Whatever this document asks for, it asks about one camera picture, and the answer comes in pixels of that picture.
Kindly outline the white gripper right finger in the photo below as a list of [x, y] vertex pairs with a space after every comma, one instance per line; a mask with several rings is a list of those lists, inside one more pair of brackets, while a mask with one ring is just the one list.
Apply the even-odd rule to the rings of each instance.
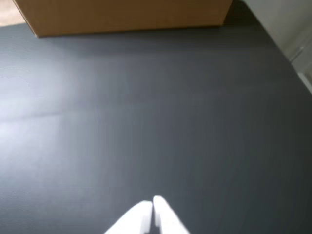
[[169, 203], [159, 195], [153, 197], [155, 225], [161, 234], [190, 234]]

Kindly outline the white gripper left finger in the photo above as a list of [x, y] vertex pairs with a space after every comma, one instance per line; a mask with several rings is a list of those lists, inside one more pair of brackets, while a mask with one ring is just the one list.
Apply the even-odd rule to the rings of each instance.
[[153, 203], [141, 201], [122, 215], [105, 234], [147, 234], [151, 229]]

